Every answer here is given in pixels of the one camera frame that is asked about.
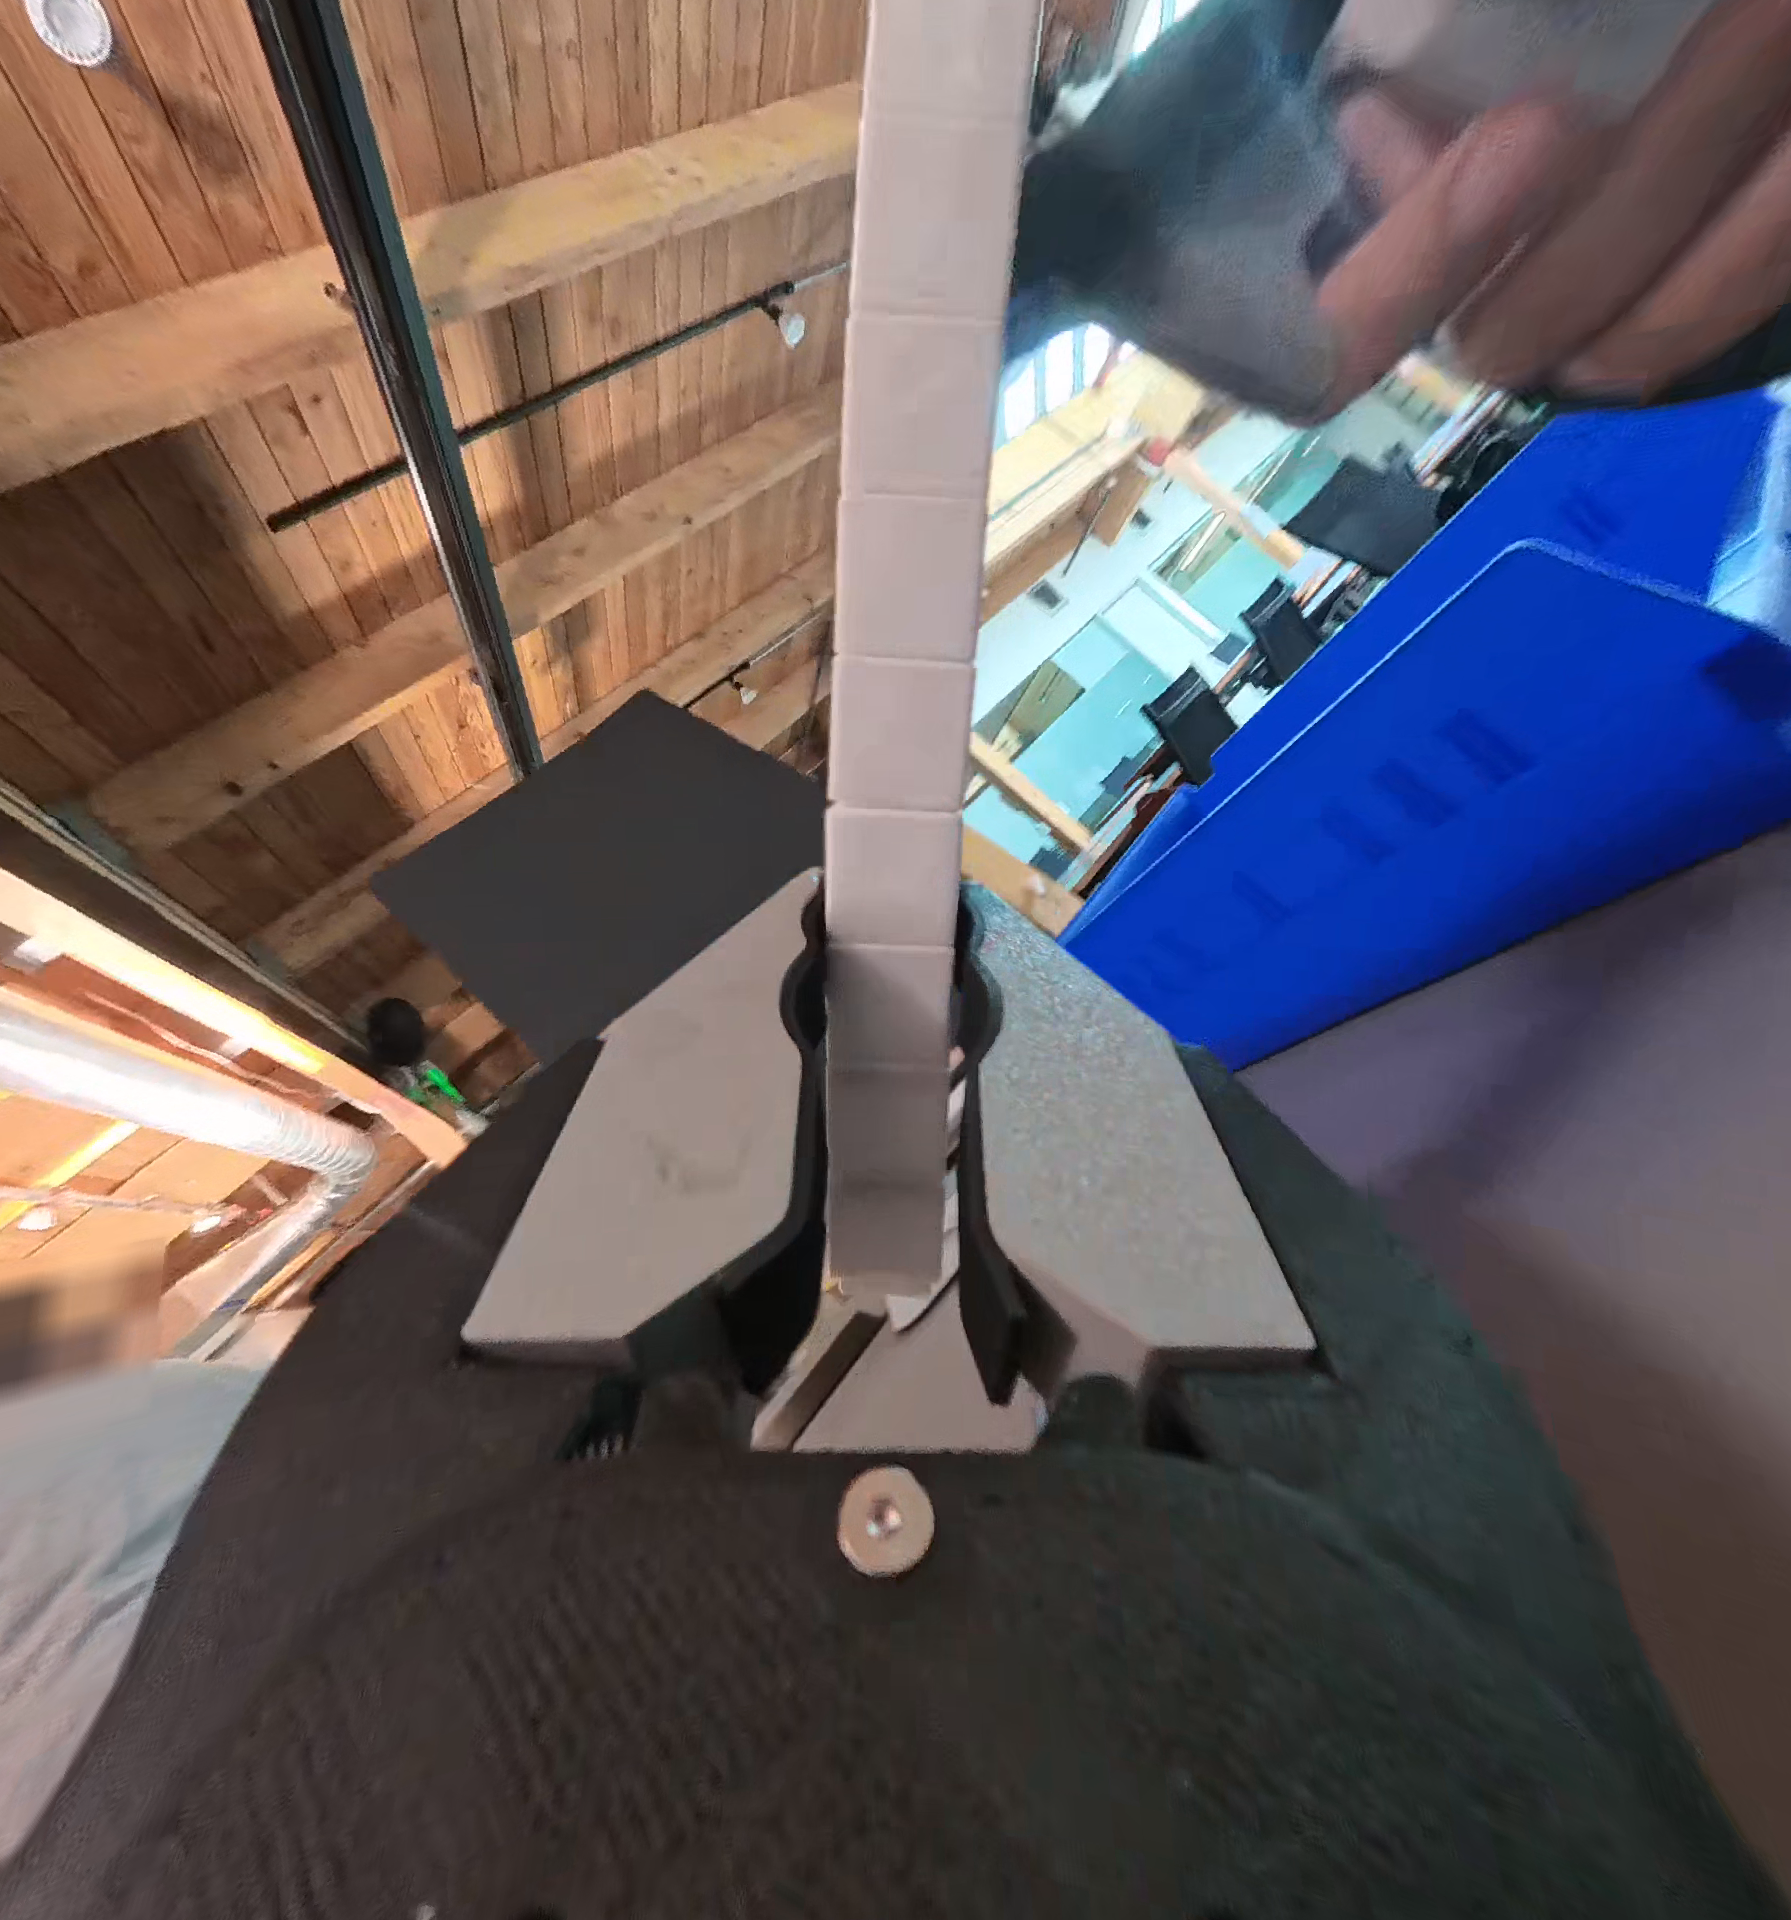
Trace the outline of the silver ventilation duct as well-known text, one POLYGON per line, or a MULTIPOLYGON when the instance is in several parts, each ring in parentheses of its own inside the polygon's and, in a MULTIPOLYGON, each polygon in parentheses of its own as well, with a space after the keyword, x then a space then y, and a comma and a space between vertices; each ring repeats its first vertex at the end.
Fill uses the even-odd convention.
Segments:
POLYGON ((353 1127, 1 987, 0 1091, 279 1162, 342 1192, 376 1163, 372 1143, 353 1127))

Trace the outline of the person's right hand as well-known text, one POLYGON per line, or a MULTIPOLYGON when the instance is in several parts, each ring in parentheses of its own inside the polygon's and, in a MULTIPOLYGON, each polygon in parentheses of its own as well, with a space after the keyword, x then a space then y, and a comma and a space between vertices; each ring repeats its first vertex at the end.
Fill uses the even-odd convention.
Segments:
POLYGON ((1500 390, 1652 401, 1791 302, 1791 2, 1714 4, 1616 127, 1566 91, 1435 126, 1367 80, 1336 131, 1378 217, 1315 295, 1313 416, 1435 337, 1500 390))

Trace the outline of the black screen panel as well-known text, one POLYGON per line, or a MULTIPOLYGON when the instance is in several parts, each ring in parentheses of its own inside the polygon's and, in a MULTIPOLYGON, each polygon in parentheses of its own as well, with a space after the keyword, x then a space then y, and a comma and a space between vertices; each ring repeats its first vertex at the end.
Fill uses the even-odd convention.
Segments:
POLYGON ((815 779, 638 694, 370 892, 551 1065, 821 852, 815 779))

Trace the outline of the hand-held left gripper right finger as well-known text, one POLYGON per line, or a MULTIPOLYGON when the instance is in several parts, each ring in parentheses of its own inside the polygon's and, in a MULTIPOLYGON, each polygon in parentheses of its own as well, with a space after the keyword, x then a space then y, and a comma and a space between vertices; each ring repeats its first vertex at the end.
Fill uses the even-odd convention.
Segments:
POLYGON ((1315 1335, 1167 1030, 988 890, 963 911, 958 1312, 986 1397, 1306 1367, 1315 1335))

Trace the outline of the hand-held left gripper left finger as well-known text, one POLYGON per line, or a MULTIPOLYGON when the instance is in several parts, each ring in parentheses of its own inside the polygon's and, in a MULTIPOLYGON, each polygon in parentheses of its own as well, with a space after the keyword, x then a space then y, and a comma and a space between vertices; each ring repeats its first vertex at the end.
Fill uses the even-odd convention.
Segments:
POLYGON ((606 1027, 460 1331, 475 1355, 783 1371, 825 1247, 817 895, 787 878, 606 1027))

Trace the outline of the white foam block strip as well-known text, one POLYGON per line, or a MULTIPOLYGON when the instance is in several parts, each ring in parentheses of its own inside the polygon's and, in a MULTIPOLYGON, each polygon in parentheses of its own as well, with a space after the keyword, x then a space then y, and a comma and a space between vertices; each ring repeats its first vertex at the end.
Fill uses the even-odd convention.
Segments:
POLYGON ((827 1266, 941 1281, 962 793, 1032 2, 876 2, 842 365, 821 918, 827 1266))

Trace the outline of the black ceiling rail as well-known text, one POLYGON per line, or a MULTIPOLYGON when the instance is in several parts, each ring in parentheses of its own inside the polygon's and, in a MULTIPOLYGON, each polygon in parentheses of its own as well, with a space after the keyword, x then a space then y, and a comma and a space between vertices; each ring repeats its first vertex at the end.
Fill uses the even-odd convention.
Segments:
POLYGON ((528 778, 541 770, 545 755, 342 6, 250 2, 247 11, 490 707, 496 743, 509 770, 528 778))

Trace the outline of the group of black office chairs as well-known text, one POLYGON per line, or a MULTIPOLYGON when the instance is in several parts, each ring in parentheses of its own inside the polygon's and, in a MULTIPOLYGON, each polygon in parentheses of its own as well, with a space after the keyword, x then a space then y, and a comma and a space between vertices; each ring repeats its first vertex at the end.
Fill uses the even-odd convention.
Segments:
POLYGON ((1190 667, 1142 707, 1165 759, 1173 760, 1186 785, 1207 783, 1218 749, 1239 732, 1228 696, 1237 688, 1271 694, 1313 660, 1327 639, 1290 586, 1266 589, 1243 610, 1243 650, 1213 684, 1190 667))

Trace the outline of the blue plastic bin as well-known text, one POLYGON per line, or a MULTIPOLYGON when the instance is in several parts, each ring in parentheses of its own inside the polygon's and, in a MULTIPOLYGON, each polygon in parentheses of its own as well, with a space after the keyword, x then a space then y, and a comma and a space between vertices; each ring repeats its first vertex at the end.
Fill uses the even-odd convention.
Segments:
POLYGON ((1791 821, 1791 405, 1557 416, 1062 935, 1273 1057, 1791 821))

